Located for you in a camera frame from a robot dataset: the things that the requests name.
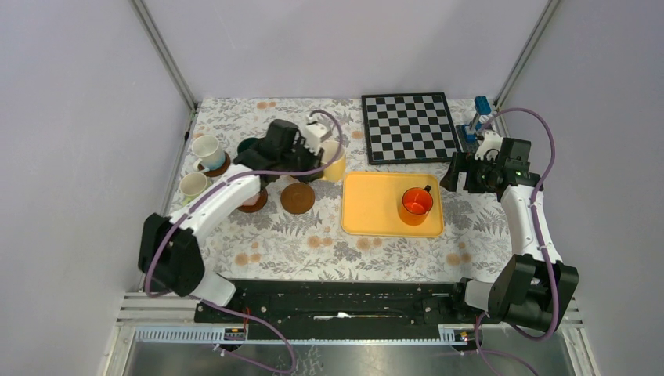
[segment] mug handle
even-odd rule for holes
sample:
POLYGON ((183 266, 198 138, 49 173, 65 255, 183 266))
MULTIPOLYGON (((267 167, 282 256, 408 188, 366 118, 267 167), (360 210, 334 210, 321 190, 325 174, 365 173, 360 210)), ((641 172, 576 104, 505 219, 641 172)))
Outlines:
POLYGON ((205 173, 205 172, 209 172, 209 171, 210 171, 210 169, 207 168, 207 167, 205 167, 205 166, 203 166, 203 169, 202 169, 202 170, 199 169, 199 167, 200 167, 200 163, 201 163, 202 161, 203 161, 202 159, 198 158, 197 161, 193 162, 193 171, 194 171, 194 172, 202 172, 202 173, 205 173))

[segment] gray floor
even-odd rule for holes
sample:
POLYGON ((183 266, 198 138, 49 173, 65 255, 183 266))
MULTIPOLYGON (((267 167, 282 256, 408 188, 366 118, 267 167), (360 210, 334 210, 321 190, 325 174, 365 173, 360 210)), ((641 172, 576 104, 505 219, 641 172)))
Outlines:
MULTIPOLYGON (((520 356, 540 376, 574 375, 565 341, 555 335, 547 342, 534 343, 516 332, 485 329, 485 348, 520 356)), ((484 375, 492 374, 479 356, 438 356, 454 351, 430 345, 298 345, 298 369, 293 375, 484 375)), ((289 357, 281 345, 244 345, 237 350, 273 367, 288 368, 289 357)), ((489 356, 505 375, 530 375, 521 364, 501 356, 489 356)), ((207 376, 271 375, 228 356, 221 358, 209 345, 136 342, 126 375, 207 376)))

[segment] robotic arm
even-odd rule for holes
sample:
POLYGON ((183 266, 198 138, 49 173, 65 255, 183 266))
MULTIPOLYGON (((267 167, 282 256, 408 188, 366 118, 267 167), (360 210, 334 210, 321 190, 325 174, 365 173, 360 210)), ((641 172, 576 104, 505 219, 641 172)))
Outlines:
MULTIPOLYGON (((466 173, 468 193, 495 193, 510 229, 512 258, 493 284, 462 279, 465 304, 489 313, 509 324, 546 331, 553 318, 553 296, 544 257, 536 239, 530 197, 540 176, 529 172, 530 142, 485 132, 476 153, 455 153, 440 185, 457 191, 461 172, 466 173)), ((549 235, 542 209, 543 192, 536 195, 539 227, 554 267, 558 288, 557 325, 572 299, 579 281, 576 268, 566 266, 549 235)))
MULTIPOLYGON (((219 306, 228 304, 236 288, 217 273, 205 269, 199 244, 205 242, 211 231, 233 210, 277 179, 275 175, 261 175, 261 172, 307 172, 319 167, 324 151, 320 144, 330 136, 327 127, 311 118, 301 127, 279 119, 270 123, 265 137, 240 153, 228 171, 203 194, 168 217, 152 214, 146 219, 139 269, 147 273, 160 242, 177 224, 178 228, 158 260, 154 279, 180 296, 193 295, 219 306), (217 192, 229 178, 251 171, 257 175, 247 174, 234 179, 217 192)), ((319 172, 297 179, 311 182, 322 176, 323 173, 319 172)))

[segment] chessboard border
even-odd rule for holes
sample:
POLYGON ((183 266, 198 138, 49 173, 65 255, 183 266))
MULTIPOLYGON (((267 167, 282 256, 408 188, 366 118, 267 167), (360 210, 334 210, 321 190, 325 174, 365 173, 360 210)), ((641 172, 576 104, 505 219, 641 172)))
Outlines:
POLYGON ((364 140, 366 144, 366 159, 369 162, 369 165, 400 165, 407 163, 434 163, 434 162, 450 162, 452 156, 449 157, 433 157, 433 158, 416 158, 416 159, 401 159, 401 160, 390 160, 390 161, 375 161, 373 152, 371 151, 371 136, 369 134, 369 119, 368 114, 366 113, 366 99, 367 98, 388 98, 394 96, 441 96, 442 102, 445 104, 445 112, 447 113, 447 121, 449 121, 449 128, 452 132, 452 137, 454 138, 454 146, 456 147, 457 153, 461 153, 461 144, 458 139, 457 129, 454 126, 452 121, 452 114, 449 112, 449 105, 447 104, 447 97, 444 92, 415 92, 415 93, 406 93, 406 94, 372 94, 368 96, 362 96, 362 116, 364 120, 364 140))

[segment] yellow tray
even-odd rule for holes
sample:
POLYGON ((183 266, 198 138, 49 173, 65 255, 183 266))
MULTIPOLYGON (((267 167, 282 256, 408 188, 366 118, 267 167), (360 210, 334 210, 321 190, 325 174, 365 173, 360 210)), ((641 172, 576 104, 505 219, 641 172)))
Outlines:
POLYGON ((438 180, 433 175, 350 172, 344 179, 341 227, 353 235, 379 237, 438 237, 443 230, 438 180), (434 206, 422 224, 406 225, 399 218, 403 193, 431 186, 434 206))

